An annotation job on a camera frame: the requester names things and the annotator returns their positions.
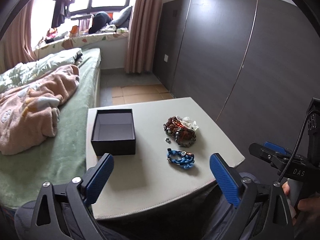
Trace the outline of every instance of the panel seam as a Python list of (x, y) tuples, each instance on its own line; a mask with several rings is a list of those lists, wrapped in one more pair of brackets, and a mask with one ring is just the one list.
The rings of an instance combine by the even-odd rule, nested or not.
[(189, 6), (188, 6), (188, 11), (187, 11), (187, 16), (186, 16), (186, 23), (184, 24), (184, 28), (183, 28), (182, 39), (181, 39), (180, 48), (179, 48), (179, 53), (178, 53), (178, 57), (177, 57), (177, 63), (176, 63), (176, 67), (175, 67), (174, 73), (173, 73), (173, 80), (172, 80), (172, 85), (171, 85), (171, 89), (170, 89), (171, 94), (172, 94), (172, 88), (173, 88), (173, 84), (174, 84), (174, 78), (175, 78), (175, 76), (176, 76), (177, 65), (178, 65), (179, 56), (180, 56), (180, 51), (181, 51), (181, 46), (182, 46), (182, 42), (183, 42), (184, 31), (186, 30), (186, 25), (187, 25), (187, 20), (188, 20), (188, 15), (189, 15), (190, 4), (191, 4), (191, 0), (190, 0), (190, 2), (189, 2)]
[(259, 1), (259, 0), (257, 0), (257, 2), (256, 2), (256, 10), (255, 10), (254, 17), (253, 17), (252, 28), (251, 28), (251, 32), (250, 32), (250, 36), (249, 36), (247, 48), (246, 48), (246, 50), (245, 50), (245, 52), (244, 52), (244, 56), (243, 56), (243, 59), (242, 59), (242, 62), (241, 62), (241, 65), (240, 65), (240, 68), (239, 68), (239, 71), (238, 71), (238, 75), (237, 75), (236, 80), (235, 80), (235, 82), (234, 82), (234, 84), (233, 84), (233, 86), (232, 86), (232, 88), (231, 88), (231, 91), (230, 91), (229, 95), (227, 96), (227, 99), (226, 99), (226, 101), (224, 102), (224, 105), (223, 105), (223, 107), (222, 107), (222, 109), (221, 109), (221, 111), (220, 111), (220, 113), (219, 113), (219, 115), (218, 115), (218, 117), (217, 117), (217, 119), (216, 119), (216, 122), (218, 121), (220, 115), (222, 114), (222, 111), (223, 111), (223, 109), (225, 108), (225, 106), (226, 106), (226, 104), (227, 104), (227, 102), (228, 102), (228, 100), (229, 100), (229, 98), (230, 98), (230, 96), (231, 96), (231, 93), (232, 93), (233, 89), (235, 88), (235, 85), (236, 85), (236, 83), (237, 83), (237, 81), (238, 81), (240, 72), (241, 72), (241, 70), (242, 70), (242, 68), (243, 68), (244, 61), (245, 61), (245, 58), (246, 58), (247, 53), (248, 53), (248, 49), (249, 49), (249, 45), (250, 45), (250, 41), (251, 41), (251, 37), (252, 37), (252, 33), (253, 33), (254, 24), (255, 24), (255, 21), (256, 21), (257, 9), (258, 9), (258, 1)]

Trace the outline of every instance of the blue gripper pad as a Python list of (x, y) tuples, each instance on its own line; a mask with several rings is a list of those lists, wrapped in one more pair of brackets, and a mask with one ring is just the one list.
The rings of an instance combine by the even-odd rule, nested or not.
[(217, 180), (217, 183), (223, 192), (225, 198), (230, 204), (233, 204), (237, 207), (241, 201), (239, 196), (239, 185), (234, 181), (231, 177), (229, 171), (226, 167), (229, 166), (225, 163), (222, 157), (219, 155), (218, 158), (217, 154), (212, 154), (210, 157), (210, 169), (213, 173), (214, 177)]
[(106, 160), (100, 164), (100, 167), (97, 169), (85, 188), (86, 198), (84, 200), (84, 204), (86, 206), (92, 205), (97, 201), (103, 187), (111, 175), (113, 166), (113, 156), (109, 154)]
[(265, 142), (263, 144), (264, 147), (267, 147), (271, 150), (274, 150), (275, 152), (279, 152), (279, 153), (282, 153), (284, 155), (287, 155), (287, 152), (285, 151), (285, 149), (283, 147), (280, 147), (276, 144), (273, 144), (273, 143), (270, 143), (270, 142)]

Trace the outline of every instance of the green bed sheet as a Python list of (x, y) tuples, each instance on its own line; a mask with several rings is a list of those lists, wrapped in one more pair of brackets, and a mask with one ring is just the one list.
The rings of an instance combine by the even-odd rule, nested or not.
[(80, 84), (60, 107), (56, 137), (16, 155), (0, 154), (1, 206), (15, 209), (36, 200), (45, 181), (62, 184), (84, 175), (87, 114), (94, 107), (99, 65), (100, 49), (83, 51)]

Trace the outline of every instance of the gray tile floor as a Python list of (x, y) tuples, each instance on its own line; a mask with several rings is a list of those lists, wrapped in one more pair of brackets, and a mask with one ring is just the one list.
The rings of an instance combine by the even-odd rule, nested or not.
[(100, 106), (112, 105), (112, 87), (125, 87), (137, 85), (156, 85), (161, 82), (152, 73), (126, 74), (118, 71), (116, 73), (101, 73), (100, 78)]

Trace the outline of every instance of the floor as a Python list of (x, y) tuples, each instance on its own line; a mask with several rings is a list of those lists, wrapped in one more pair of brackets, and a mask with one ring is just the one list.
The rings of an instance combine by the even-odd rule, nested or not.
[(100, 106), (132, 104), (171, 99), (168, 90), (152, 73), (126, 74), (121, 71), (101, 74)]

